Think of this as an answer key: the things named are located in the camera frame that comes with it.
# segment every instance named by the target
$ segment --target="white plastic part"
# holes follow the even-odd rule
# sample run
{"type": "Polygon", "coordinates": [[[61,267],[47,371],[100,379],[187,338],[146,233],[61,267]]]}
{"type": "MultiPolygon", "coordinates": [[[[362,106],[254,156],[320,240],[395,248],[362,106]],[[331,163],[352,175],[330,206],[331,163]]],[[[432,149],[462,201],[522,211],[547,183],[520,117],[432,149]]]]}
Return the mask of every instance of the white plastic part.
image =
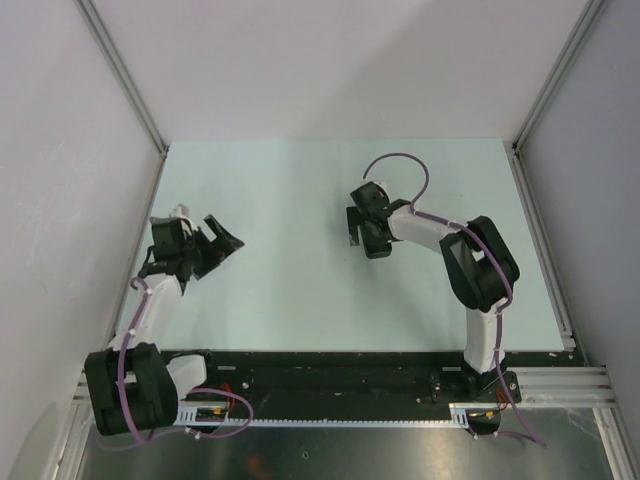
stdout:
{"type": "Polygon", "coordinates": [[[202,385],[207,379],[207,368],[204,358],[200,355],[174,358],[167,365],[167,370],[178,391],[178,400],[182,400],[192,389],[202,385]]]}
{"type": "MultiPolygon", "coordinates": [[[[495,368],[494,350],[498,334],[498,320],[495,308],[483,313],[467,309],[467,345],[464,349],[465,361],[478,373],[495,368]]],[[[500,361],[504,350],[500,350],[500,361]]]]}
{"type": "Polygon", "coordinates": [[[389,229],[398,240],[417,243],[438,254],[440,240],[455,230],[411,213],[409,205],[399,208],[389,217],[389,229]]]}
{"type": "MultiPolygon", "coordinates": [[[[135,336],[129,342],[129,348],[142,342],[157,344],[162,339],[169,319],[182,296],[180,283],[172,275],[150,275],[144,280],[149,285],[151,296],[135,329],[135,336]]],[[[125,334],[129,332],[130,322],[131,320],[127,319],[125,324],[119,326],[116,336],[109,342],[109,348],[120,349],[125,334]]]]}

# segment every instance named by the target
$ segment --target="metal frame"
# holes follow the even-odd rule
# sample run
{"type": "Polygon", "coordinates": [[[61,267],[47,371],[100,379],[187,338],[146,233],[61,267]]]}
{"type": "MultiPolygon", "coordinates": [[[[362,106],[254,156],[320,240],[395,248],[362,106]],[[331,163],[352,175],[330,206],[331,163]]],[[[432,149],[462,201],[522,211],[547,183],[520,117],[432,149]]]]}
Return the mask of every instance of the metal frame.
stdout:
{"type": "MultiPolygon", "coordinates": [[[[585,43],[589,33],[593,30],[595,23],[601,16],[604,8],[609,0],[590,0],[584,9],[578,24],[571,33],[563,51],[553,67],[551,74],[544,84],[533,108],[531,109],[526,121],[524,122],[515,141],[512,143],[513,148],[507,148],[510,165],[513,176],[518,188],[519,195],[525,210],[525,216],[529,224],[532,237],[536,246],[536,250],[543,268],[547,287],[551,295],[555,313],[558,319],[558,327],[563,336],[564,345],[568,358],[571,359],[573,351],[579,345],[574,340],[575,331],[572,327],[569,309],[566,306],[566,298],[562,292],[557,272],[554,268],[554,262],[549,247],[549,242],[545,233],[545,229],[536,207],[535,199],[529,182],[526,177],[525,169],[522,165],[522,157],[519,155],[520,149],[526,143],[531,132],[546,106],[553,98],[565,78],[567,72],[575,62],[575,58],[585,43]]],[[[116,79],[120,83],[125,95],[131,103],[136,115],[142,122],[147,134],[156,146],[161,157],[166,158],[168,150],[167,144],[154,122],[145,102],[140,95],[131,75],[129,74],[120,54],[118,53],[114,42],[109,35],[104,22],[101,20],[92,0],[74,0],[79,8],[83,18],[92,32],[96,42],[100,46],[107,63],[113,71],[116,79]]],[[[156,172],[154,189],[148,198],[146,213],[151,209],[155,192],[160,180],[162,171],[162,163],[156,172]]],[[[131,255],[131,262],[136,258],[135,253],[141,245],[142,233],[146,226],[146,217],[140,222],[138,242],[136,248],[131,255]]],[[[128,268],[125,275],[128,275],[131,268],[128,268]]],[[[120,305],[114,315],[113,325],[115,327],[116,319],[119,317],[124,304],[126,277],[123,280],[122,295],[120,305]]],[[[639,478],[637,461],[634,456],[633,449],[624,425],[621,421],[620,411],[617,406],[615,395],[611,388],[607,372],[605,368],[593,367],[515,367],[511,369],[516,372],[520,382],[523,409],[540,409],[552,407],[564,408],[592,408],[598,427],[600,429],[602,441],[609,458],[609,463],[616,479],[639,478]]],[[[461,424],[459,417],[461,409],[467,407],[465,404],[451,404],[451,411],[455,418],[453,423],[461,424]]],[[[184,404],[182,409],[185,412],[191,408],[188,404],[184,404]]],[[[82,382],[78,385],[78,391],[71,405],[68,418],[60,436],[59,442],[55,446],[55,457],[53,463],[47,471],[47,478],[56,480],[75,479],[84,447],[88,438],[91,426],[91,407],[86,392],[86,384],[82,382]]],[[[278,423],[265,422],[265,426],[278,426],[278,423]]],[[[292,426],[291,423],[285,422],[284,426],[292,426]]]]}

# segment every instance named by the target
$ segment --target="white table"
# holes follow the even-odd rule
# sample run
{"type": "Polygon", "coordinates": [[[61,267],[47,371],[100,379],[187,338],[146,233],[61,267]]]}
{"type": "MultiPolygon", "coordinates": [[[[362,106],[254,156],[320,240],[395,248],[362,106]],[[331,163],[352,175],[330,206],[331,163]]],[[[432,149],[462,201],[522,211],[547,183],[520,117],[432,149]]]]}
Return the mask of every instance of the white table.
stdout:
{"type": "MultiPolygon", "coordinates": [[[[246,247],[192,280],[158,344],[164,349],[444,351],[465,345],[465,313],[442,257],[407,242],[368,260],[350,247],[345,208],[376,156],[422,158],[431,184],[418,206],[457,220],[491,217],[521,278],[505,314],[504,347],[562,350],[562,341],[502,142],[497,139],[174,143],[152,208],[213,214],[246,247]]],[[[391,199],[411,199],[421,169],[378,164],[391,199]]],[[[136,263],[142,264],[151,230],[136,263]]],[[[138,294],[130,292],[129,322],[138,294]]]]}

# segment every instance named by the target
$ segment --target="cable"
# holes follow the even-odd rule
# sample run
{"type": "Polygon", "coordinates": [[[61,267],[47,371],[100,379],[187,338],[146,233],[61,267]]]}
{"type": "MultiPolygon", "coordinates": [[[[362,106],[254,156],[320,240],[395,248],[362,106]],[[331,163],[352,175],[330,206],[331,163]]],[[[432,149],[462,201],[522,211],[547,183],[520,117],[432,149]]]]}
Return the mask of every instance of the cable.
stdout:
{"type": "MultiPolygon", "coordinates": [[[[165,430],[163,432],[158,433],[157,435],[155,435],[154,432],[151,432],[151,434],[147,438],[144,438],[140,433],[140,431],[138,430],[138,427],[136,427],[136,424],[133,420],[133,415],[131,414],[131,408],[129,407],[129,401],[127,399],[127,391],[126,391],[126,384],[125,384],[126,372],[125,372],[125,366],[124,366],[127,348],[129,346],[129,342],[136,334],[136,329],[138,328],[138,324],[140,323],[142,314],[144,313],[145,308],[147,307],[149,298],[152,295],[152,291],[149,288],[149,284],[147,284],[147,282],[145,282],[143,279],[139,277],[135,277],[131,279],[131,282],[130,282],[131,288],[133,288],[134,290],[138,290],[138,285],[144,288],[144,293],[142,295],[142,300],[138,305],[136,313],[133,316],[131,325],[129,325],[129,330],[127,331],[127,333],[125,334],[122,340],[122,346],[120,347],[120,352],[118,353],[117,380],[116,380],[116,384],[118,387],[118,397],[120,399],[120,406],[122,408],[122,414],[124,416],[125,423],[127,424],[127,428],[131,432],[131,435],[133,435],[133,437],[136,439],[136,442],[132,445],[127,445],[126,448],[118,447],[118,450],[127,450],[129,448],[135,448],[141,445],[146,445],[157,438],[160,438],[164,435],[174,432],[174,430],[165,430]]],[[[231,437],[245,430],[249,426],[249,424],[253,421],[254,411],[249,401],[246,400],[244,397],[241,397],[240,395],[236,395],[231,391],[218,390],[215,388],[195,388],[191,390],[189,393],[212,393],[216,395],[223,395],[232,400],[233,406],[235,406],[236,400],[244,403],[244,405],[247,407],[247,410],[249,411],[249,418],[247,419],[247,421],[243,423],[240,427],[238,427],[236,430],[233,430],[232,432],[228,432],[224,434],[206,434],[206,433],[198,432],[195,434],[197,439],[199,439],[200,437],[204,437],[204,438],[231,437]]]]}
{"type": "Polygon", "coordinates": [[[496,323],[497,323],[496,330],[497,330],[497,333],[496,333],[496,343],[495,343],[495,348],[494,348],[494,353],[493,353],[494,357],[493,358],[494,358],[494,363],[496,365],[496,372],[498,373],[498,379],[500,380],[500,384],[502,385],[503,393],[507,397],[507,400],[509,401],[509,404],[513,408],[514,413],[518,417],[518,420],[520,421],[520,424],[527,431],[527,433],[529,435],[525,435],[525,434],[519,433],[519,432],[509,432],[509,431],[499,432],[498,434],[499,435],[504,435],[504,436],[510,436],[510,437],[526,438],[527,440],[531,440],[531,441],[537,443],[538,445],[540,445],[543,448],[547,448],[546,443],[544,443],[544,441],[542,441],[542,439],[540,439],[535,434],[533,429],[529,426],[529,423],[526,421],[526,419],[524,418],[524,416],[520,412],[520,409],[516,406],[516,402],[513,400],[513,396],[511,395],[511,392],[509,391],[509,387],[507,386],[507,382],[506,382],[506,380],[504,378],[504,373],[502,371],[502,366],[500,365],[500,349],[502,347],[502,333],[503,333],[502,314],[503,314],[504,309],[507,308],[509,305],[511,305],[511,303],[513,302],[513,289],[511,288],[511,285],[509,284],[509,281],[507,280],[507,276],[505,275],[504,271],[502,270],[502,267],[500,266],[500,264],[498,263],[496,258],[493,256],[493,254],[491,253],[489,248],[484,244],[484,242],[469,227],[467,227],[466,225],[462,225],[461,223],[458,223],[458,222],[447,220],[446,218],[440,217],[438,215],[434,215],[432,213],[422,212],[422,211],[420,211],[420,210],[418,210],[416,208],[415,204],[416,204],[416,202],[418,200],[420,200],[420,198],[422,197],[424,192],[427,190],[427,186],[429,185],[429,179],[430,179],[429,170],[427,169],[426,164],[422,160],[420,160],[418,157],[416,157],[414,155],[410,155],[408,153],[388,153],[386,155],[382,155],[382,156],[374,159],[369,164],[369,166],[367,167],[367,169],[364,172],[363,178],[366,179],[366,177],[369,174],[371,168],[376,163],[378,163],[380,160],[383,160],[383,159],[389,158],[389,157],[397,157],[397,156],[407,157],[407,158],[410,158],[411,160],[414,160],[425,171],[424,185],[420,189],[418,194],[413,198],[413,200],[411,200],[411,203],[409,204],[409,210],[411,211],[411,213],[413,213],[414,215],[416,215],[418,217],[425,218],[427,220],[431,220],[432,222],[439,223],[439,224],[444,225],[446,227],[455,228],[457,230],[460,230],[460,231],[464,232],[469,237],[471,237],[471,239],[482,250],[482,252],[484,253],[485,257],[489,260],[489,262],[491,263],[493,268],[498,273],[498,276],[500,277],[500,280],[502,281],[502,284],[504,285],[505,291],[507,293],[506,301],[504,301],[503,303],[501,303],[500,305],[498,305],[496,307],[496,323]]]}

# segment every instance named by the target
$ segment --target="purple cable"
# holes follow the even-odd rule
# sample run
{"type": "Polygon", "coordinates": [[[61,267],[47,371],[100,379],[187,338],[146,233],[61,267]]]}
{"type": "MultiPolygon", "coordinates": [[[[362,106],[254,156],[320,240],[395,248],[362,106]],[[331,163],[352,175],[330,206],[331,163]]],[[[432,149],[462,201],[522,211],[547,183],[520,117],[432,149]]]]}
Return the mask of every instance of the purple cable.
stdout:
{"type": "Polygon", "coordinates": [[[540,437],[538,437],[535,434],[533,429],[529,426],[529,423],[526,421],[526,419],[522,415],[522,412],[520,412],[520,409],[516,406],[516,402],[513,400],[513,396],[511,395],[510,389],[507,386],[507,382],[504,379],[504,373],[502,371],[502,366],[500,365],[500,348],[502,347],[502,331],[503,331],[502,312],[503,312],[503,310],[505,308],[507,308],[509,305],[511,305],[511,302],[513,302],[513,289],[511,288],[511,285],[509,284],[509,281],[507,280],[507,276],[505,275],[504,271],[502,270],[502,267],[500,266],[500,264],[498,263],[496,258],[493,256],[493,254],[491,253],[489,248],[484,244],[484,242],[482,240],[480,240],[480,238],[469,227],[467,227],[466,225],[462,225],[462,224],[460,224],[458,222],[449,221],[446,218],[439,217],[438,215],[434,215],[432,213],[421,212],[418,209],[416,209],[415,204],[420,199],[420,197],[422,197],[424,192],[427,190],[427,186],[429,185],[429,178],[430,178],[429,177],[429,170],[427,169],[426,164],[422,160],[420,160],[418,157],[416,157],[414,155],[410,155],[408,153],[388,153],[386,155],[382,155],[382,156],[374,159],[369,164],[369,166],[367,167],[367,169],[364,172],[363,179],[367,178],[367,175],[369,174],[369,171],[371,170],[371,168],[376,163],[378,163],[380,160],[383,160],[383,159],[389,158],[389,157],[396,157],[396,156],[407,157],[407,158],[410,158],[410,159],[414,160],[425,171],[424,185],[420,189],[420,192],[418,192],[418,195],[416,195],[413,198],[413,200],[411,200],[411,203],[409,204],[409,209],[410,209],[411,213],[413,213],[414,215],[416,215],[418,217],[425,218],[427,220],[431,220],[432,222],[436,222],[436,223],[439,223],[441,225],[445,225],[446,227],[456,228],[458,230],[463,231],[465,234],[467,234],[469,237],[471,237],[471,239],[476,243],[476,245],[478,247],[480,247],[480,249],[482,250],[484,255],[489,259],[489,262],[491,263],[493,268],[496,270],[496,272],[500,276],[500,280],[502,281],[502,283],[504,285],[504,288],[505,288],[505,291],[507,293],[507,300],[504,303],[501,303],[500,305],[498,305],[498,307],[496,307],[496,321],[497,321],[496,330],[497,330],[497,334],[496,334],[496,344],[495,344],[495,348],[494,348],[494,363],[496,364],[496,371],[498,373],[498,378],[500,380],[500,384],[502,385],[502,389],[504,390],[504,393],[505,393],[505,395],[507,397],[507,400],[509,401],[509,404],[511,405],[511,408],[513,408],[514,413],[518,417],[518,420],[520,421],[520,423],[522,424],[524,429],[529,433],[529,435],[525,435],[525,434],[520,433],[520,432],[509,432],[509,431],[507,431],[507,432],[499,432],[498,435],[504,435],[504,436],[509,436],[509,437],[518,437],[518,438],[526,438],[527,440],[531,440],[531,441],[537,443],[538,445],[540,445],[543,448],[547,448],[547,444],[544,441],[542,441],[542,439],[540,439],[540,437]]]}
{"type": "MultiPolygon", "coordinates": [[[[163,437],[165,435],[168,435],[170,433],[175,433],[175,432],[182,431],[182,429],[165,430],[165,431],[159,432],[157,434],[154,431],[152,431],[147,438],[144,438],[142,436],[142,434],[140,433],[140,431],[138,430],[138,427],[136,427],[136,424],[135,424],[135,422],[133,420],[133,415],[131,414],[131,409],[129,407],[129,401],[127,399],[127,390],[126,390],[126,384],[125,384],[125,367],[124,367],[125,357],[126,357],[126,353],[127,353],[127,347],[129,346],[129,342],[131,341],[131,338],[133,338],[133,335],[131,334],[131,331],[133,331],[134,335],[135,335],[135,330],[138,328],[138,324],[140,323],[140,319],[142,318],[142,314],[144,313],[144,309],[147,306],[147,302],[149,301],[149,297],[151,297],[151,293],[149,292],[149,285],[147,284],[147,282],[145,282],[143,279],[141,279],[139,277],[132,278],[131,282],[130,282],[131,288],[133,288],[134,290],[138,290],[138,285],[137,284],[140,284],[144,288],[144,294],[142,296],[142,300],[140,301],[140,305],[138,305],[138,309],[136,310],[136,313],[133,316],[133,320],[131,321],[131,325],[129,325],[129,330],[127,331],[127,333],[124,336],[124,339],[122,340],[122,346],[120,347],[120,352],[118,353],[117,382],[116,382],[117,386],[118,386],[118,397],[120,399],[120,406],[122,408],[122,414],[124,416],[124,420],[125,420],[125,422],[127,424],[127,427],[129,428],[129,431],[131,432],[131,435],[133,435],[133,437],[136,439],[136,443],[134,443],[132,445],[127,445],[125,447],[109,447],[107,445],[104,445],[104,444],[100,443],[100,445],[103,448],[105,448],[107,450],[111,450],[111,451],[129,450],[131,448],[136,448],[136,447],[139,447],[141,445],[149,444],[153,440],[156,440],[156,439],[158,439],[160,437],[163,437]]],[[[251,406],[251,404],[244,397],[241,397],[240,395],[236,395],[235,393],[227,392],[225,390],[218,390],[218,389],[215,389],[215,388],[195,388],[195,389],[191,390],[191,392],[189,392],[189,393],[213,393],[213,394],[217,394],[217,395],[223,395],[223,396],[228,397],[228,398],[235,398],[236,400],[244,403],[246,405],[246,407],[247,407],[247,410],[249,411],[249,418],[238,429],[236,429],[236,430],[234,430],[232,432],[229,432],[229,433],[218,434],[218,435],[205,434],[205,433],[199,432],[200,436],[202,436],[202,437],[205,437],[205,438],[227,438],[227,437],[231,437],[231,436],[237,435],[238,433],[240,433],[243,430],[245,430],[249,426],[249,424],[253,421],[253,417],[254,417],[253,407],[251,406]]]]}

